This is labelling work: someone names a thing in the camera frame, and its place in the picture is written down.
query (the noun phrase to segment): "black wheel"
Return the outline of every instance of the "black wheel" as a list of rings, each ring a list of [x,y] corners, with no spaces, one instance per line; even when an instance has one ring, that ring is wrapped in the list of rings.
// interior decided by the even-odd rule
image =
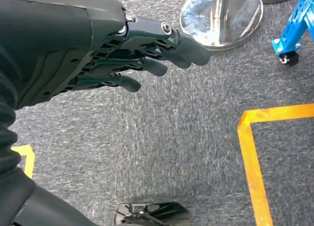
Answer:
[[[284,65],[294,66],[299,63],[299,54],[293,51],[289,53],[280,54],[279,61]]]

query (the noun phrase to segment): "robotic hand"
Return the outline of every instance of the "robotic hand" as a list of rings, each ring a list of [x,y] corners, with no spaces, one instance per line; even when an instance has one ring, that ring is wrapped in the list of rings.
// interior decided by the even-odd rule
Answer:
[[[205,65],[209,53],[166,22],[126,14],[118,0],[0,0],[0,226],[94,226],[17,165],[14,110],[69,90],[140,84],[120,72],[163,76],[168,60]]]

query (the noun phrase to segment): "blue robot stand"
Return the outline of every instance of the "blue robot stand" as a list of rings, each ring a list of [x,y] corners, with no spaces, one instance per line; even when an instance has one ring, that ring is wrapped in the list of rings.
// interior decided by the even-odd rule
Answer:
[[[298,63],[296,51],[302,49],[300,38],[307,29],[314,40],[314,0],[299,0],[282,36],[271,43],[282,64],[293,66]]]

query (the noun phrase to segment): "blue metal frame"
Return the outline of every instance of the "blue metal frame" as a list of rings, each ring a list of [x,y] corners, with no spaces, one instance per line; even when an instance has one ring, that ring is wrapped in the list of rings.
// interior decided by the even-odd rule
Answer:
[[[314,40],[314,0],[299,0],[282,36],[271,43],[277,55],[300,50],[300,40],[307,29]]]

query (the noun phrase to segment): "caster wheel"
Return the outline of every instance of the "caster wheel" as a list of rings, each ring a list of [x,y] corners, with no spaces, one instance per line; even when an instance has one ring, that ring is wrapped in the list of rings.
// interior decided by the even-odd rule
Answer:
[[[121,204],[114,214],[115,226],[191,226],[189,211],[176,202]]]
[[[299,54],[296,52],[289,52],[279,55],[279,61],[284,65],[288,65],[290,67],[297,65],[299,63]]]

